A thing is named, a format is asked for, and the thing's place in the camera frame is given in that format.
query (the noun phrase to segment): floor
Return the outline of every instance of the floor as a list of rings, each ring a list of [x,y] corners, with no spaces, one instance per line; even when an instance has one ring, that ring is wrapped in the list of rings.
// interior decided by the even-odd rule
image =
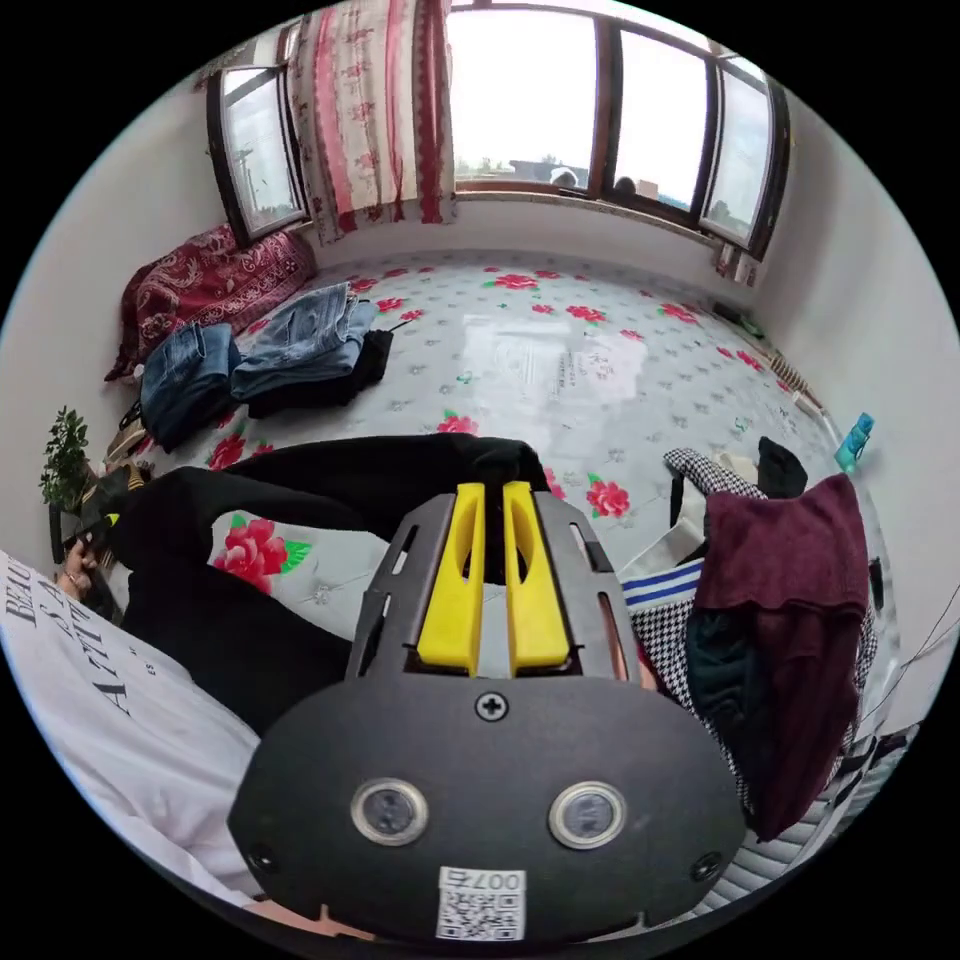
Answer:
[[[538,452],[555,494],[591,518],[615,569],[667,528],[670,475],[662,457],[673,447],[756,458],[766,435],[800,458],[810,485],[837,470],[836,442],[823,421],[793,404],[695,292],[662,278],[487,252],[357,262],[313,284],[347,279],[378,303],[375,326],[411,321],[396,331],[380,384],[344,410],[255,421],[242,407],[173,456],[153,448],[144,458],[165,472],[187,463],[222,468],[289,444],[358,435],[467,431],[522,439]],[[241,349],[264,324],[240,339]],[[885,558],[869,497],[857,485],[871,556]],[[231,524],[250,519],[221,519],[211,561]],[[270,534],[286,541],[287,560],[268,589],[308,619],[350,635],[382,542],[279,525]],[[320,542],[324,549],[314,549]],[[878,684],[898,648],[892,599],[888,606],[881,629],[889,655],[881,641]],[[502,674],[504,637],[502,596],[490,588],[483,672]]]

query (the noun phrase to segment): green plant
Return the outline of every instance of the green plant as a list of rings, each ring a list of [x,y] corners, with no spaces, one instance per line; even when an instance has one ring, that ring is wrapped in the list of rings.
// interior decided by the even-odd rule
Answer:
[[[73,512],[80,504],[87,483],[87,425],[76,410],[64,407],[50,428],[47,441],[47,462],[40,474],[43,502]]]

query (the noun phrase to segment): potted plant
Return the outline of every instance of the potted plant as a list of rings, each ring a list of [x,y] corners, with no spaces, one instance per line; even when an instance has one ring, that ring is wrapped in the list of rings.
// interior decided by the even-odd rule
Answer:
[[[45,453],[47,462],[40,474],[43,502],[50,510],[50,539],[54,561],[63,561],[63,514],[79,518],[83,491],[93,478],[84,450],[87,446],[87,425],[76,410],[64,407],[50,428]],[[76,527],[79,519],[73,524]]]

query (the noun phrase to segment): qr code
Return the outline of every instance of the qr code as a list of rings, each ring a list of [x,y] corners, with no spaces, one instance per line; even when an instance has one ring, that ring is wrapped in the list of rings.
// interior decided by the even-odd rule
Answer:
[[[522,894],[441,888],[437,936],[441,940],[520,940]]]

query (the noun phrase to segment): white t-shirt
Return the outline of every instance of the white t-shirt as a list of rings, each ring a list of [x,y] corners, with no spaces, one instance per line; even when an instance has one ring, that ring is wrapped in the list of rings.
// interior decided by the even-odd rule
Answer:
[[[260,893],[227,830],[259,742],[166,654],[0,551],[0,637],[34,720],[128,843],[244,906]]]

